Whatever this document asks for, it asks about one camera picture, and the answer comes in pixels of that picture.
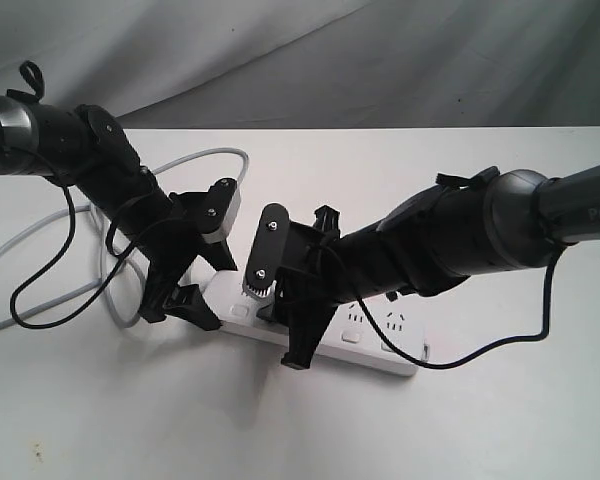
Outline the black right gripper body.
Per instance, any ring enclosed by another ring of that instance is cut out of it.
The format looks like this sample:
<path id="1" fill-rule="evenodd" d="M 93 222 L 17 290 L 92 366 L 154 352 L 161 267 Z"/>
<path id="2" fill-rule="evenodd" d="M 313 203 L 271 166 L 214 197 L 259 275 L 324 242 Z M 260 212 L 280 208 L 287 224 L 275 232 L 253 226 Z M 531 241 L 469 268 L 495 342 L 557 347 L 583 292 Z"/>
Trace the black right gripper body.
<path id="1" fill-rule="evenodd" d="M 341 236 L 340 212 L 323 205 L 314 215 L 314 223 L 305 225 L 293 221 L 283 205 L 274 206 L 274 219 L 284 230 L 274 309 L 274 319 L 282 325 L 289 325 L 294 314 L 305 321 L 329 323 L 337 310 L 328 298 L 323 267 L 324 248 Z"/>

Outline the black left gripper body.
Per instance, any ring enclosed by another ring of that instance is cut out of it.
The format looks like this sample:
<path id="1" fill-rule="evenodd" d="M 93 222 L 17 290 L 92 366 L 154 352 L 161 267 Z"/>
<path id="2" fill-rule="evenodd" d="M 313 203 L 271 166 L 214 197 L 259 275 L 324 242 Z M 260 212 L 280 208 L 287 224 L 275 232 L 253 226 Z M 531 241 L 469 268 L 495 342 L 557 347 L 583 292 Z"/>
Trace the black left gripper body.
<path id="1" fill-rule="evenodd" d="M 207 196 L 203 192 L 172 193 L 169 216 L 141 239 L 140 250 L 149 260 L 143 300 L 168 296 L 198 256 L 219 270 L 217 252 L 198 230 L 197 214 Z"/>

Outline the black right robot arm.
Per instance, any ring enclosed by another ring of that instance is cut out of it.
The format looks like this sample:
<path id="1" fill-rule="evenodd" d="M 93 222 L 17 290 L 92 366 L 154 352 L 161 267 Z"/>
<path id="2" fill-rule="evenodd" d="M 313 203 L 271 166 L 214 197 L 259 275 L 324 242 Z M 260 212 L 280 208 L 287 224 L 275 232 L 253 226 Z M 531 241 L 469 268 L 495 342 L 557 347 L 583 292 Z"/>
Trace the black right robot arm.
<path id="1" fill-rule="evenodd" d="M 475 275 L 541 268 L 550 294 L 570 246 L 600 240 L 600 165 L 563 178 L 489 167 L 435 184 L 383 219 L 342 235 L 339 214 L 290 219 L 267 205 L 243 277 L 244 292 L 267 299 L 261 318 L 284 325 L 284 365 L 307 369 L 336 309 L 384 295 L 433 297 Z"/>

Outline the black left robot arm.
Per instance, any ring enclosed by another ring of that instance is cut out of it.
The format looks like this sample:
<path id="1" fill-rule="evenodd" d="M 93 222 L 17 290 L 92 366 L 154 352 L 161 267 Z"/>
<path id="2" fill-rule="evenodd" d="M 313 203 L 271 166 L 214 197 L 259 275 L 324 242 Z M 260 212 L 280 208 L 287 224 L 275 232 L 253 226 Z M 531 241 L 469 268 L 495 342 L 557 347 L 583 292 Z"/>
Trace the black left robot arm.
<path id="1" fill-rule="evenodd" d="M 77 210 L 69 189 L 75 186 L 108 219 L 103 246 L 116 263 L 96 296 L 140 251 L 149 262 L 140 318 L 157 323 L 174 316 L 204 331 L 219 329 L 199 285 L 180 280 L 197 257 L 217 271 L 236 270 L 227 238 L 244 177 L 221 178 L 205 192 L 167 194 L 107 110 L 45 104 L 41 69 L 25 61 L 19 72 L 29 91 L 0 95 L 0 176 L 46 179 L 62 190 L 71 218 Z"/>

